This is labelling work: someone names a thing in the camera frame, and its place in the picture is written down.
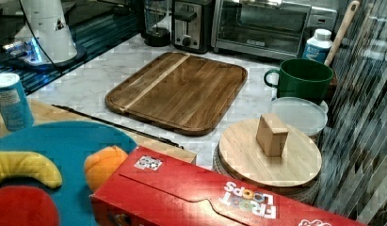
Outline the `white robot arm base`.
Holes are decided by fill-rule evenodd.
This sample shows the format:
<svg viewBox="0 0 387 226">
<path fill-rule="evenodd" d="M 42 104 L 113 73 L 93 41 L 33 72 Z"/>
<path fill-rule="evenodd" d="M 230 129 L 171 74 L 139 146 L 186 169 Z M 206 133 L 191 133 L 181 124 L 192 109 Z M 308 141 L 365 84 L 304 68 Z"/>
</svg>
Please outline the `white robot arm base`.
<svg viewBox="0 0 387 226">
<path fill-rule="evenodd" d="M 82 60 L 86 49 L 73 41 L 61 0 L 18 0 L 24 27 L 13 43 L 3 46 L 7 54 L 30 68 L 65 68 Z"/>
</svg>

